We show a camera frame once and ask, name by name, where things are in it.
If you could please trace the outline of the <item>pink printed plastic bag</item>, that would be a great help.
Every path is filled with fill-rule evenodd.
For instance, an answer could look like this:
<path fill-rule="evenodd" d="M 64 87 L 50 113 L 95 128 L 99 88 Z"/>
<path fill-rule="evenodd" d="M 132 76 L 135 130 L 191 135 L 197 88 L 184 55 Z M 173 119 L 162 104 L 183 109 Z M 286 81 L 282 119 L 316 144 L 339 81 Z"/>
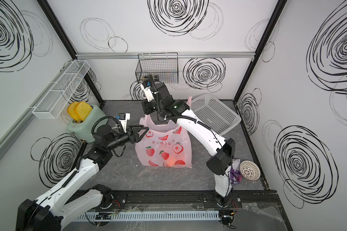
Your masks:
<path fill-rule="evenodd" d="M 168 163 L 172 168 L 192 168 L 191 140 L 186 129 L 171 120 L 157 125 L 150 115 L 140 118 L 139 124 L 149 128 L 135 145 L 142 165 L 164 167 L 163 163 Z"/>

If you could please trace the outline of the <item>white perforated plastic basket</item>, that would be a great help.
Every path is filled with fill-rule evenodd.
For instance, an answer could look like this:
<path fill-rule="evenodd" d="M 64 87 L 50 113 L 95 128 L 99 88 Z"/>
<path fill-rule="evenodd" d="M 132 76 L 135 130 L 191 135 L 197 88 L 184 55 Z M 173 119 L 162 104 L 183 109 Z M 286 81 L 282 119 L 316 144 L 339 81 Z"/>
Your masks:
<path fill-rule="evenodd" d="M 209 93 L 192 99 L 190 108 L 203 123 L 221 136 L 242 120 L 234 110 Z"/>

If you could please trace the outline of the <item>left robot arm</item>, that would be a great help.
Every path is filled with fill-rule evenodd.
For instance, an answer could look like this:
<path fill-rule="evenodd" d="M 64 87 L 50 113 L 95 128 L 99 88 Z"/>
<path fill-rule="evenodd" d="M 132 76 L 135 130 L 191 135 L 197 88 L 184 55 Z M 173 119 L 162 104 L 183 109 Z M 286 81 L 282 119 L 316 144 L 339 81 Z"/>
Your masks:
<path fill-rule="evenodd" d="M 71 197 L 96 175 L 115 154 L 115 148 L 127 143 L 138 143 L 149 128 L 128 126 L 121 133 L 110 125 L 92 127 L 95 142 L 91 150 L 77 160 L 76 167 L 54 187 L 36 200 L 25 200 L 18 208 L 17 231 L 61 231 L 80 215 L 93 208 L 108 209 L 116 200 L 111 189 L 98 184 L 85 194 Z"/>

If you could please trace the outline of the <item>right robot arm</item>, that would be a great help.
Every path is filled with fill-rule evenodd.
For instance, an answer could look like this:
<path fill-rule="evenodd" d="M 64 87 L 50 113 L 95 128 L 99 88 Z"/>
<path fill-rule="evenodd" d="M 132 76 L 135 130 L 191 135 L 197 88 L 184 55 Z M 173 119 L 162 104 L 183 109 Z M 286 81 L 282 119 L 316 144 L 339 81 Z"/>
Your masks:
<path fill-rule="evenodd" d="M 206 162 L 215 177 L 215 200 L 224 208 L 231 202 L 232 185 L 230 170 L 235 154 L 236 143 L 225 139 L 204 124 L 182 100 L 173 99 L 164 83 L 156 84 L 154 80 L 140 83 L 145 98 L 142 101 L 144 113 L 157 112 L 158 118 L 171 120 L 192 134 L 211 155 Z"/>

